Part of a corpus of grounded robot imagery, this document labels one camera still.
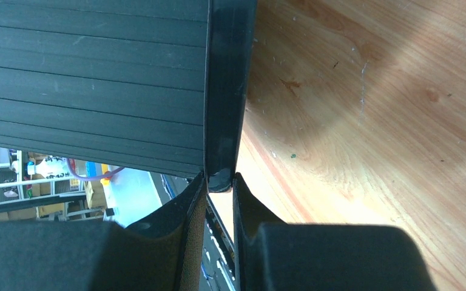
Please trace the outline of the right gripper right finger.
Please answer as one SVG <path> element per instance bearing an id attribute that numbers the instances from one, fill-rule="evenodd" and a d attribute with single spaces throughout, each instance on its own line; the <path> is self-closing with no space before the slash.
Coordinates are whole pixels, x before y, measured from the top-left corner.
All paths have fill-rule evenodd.
<path id="1" fill-rule="evenodd" d="M 414 241 L 378 225 L 288 224 L 232 182 L 237 290 L 435 290 Z"/>

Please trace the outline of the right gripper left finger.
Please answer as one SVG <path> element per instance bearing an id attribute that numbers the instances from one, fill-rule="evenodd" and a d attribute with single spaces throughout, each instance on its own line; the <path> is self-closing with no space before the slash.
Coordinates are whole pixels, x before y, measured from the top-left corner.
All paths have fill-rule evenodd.
<path id="1" fill-rule="evenodd" d="M 207 192 L 200 173 L 128 227 L 0 222 L 0 290 L 197 290 Z"/>

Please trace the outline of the black ribbed bin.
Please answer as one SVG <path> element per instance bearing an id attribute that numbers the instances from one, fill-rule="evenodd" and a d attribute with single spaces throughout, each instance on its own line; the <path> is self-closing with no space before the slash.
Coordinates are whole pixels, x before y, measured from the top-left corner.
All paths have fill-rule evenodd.
<path id="1" fill-rule="evenodd" d="M 0 1 L 0 146 L 231 187 L 256 1 Z"/>

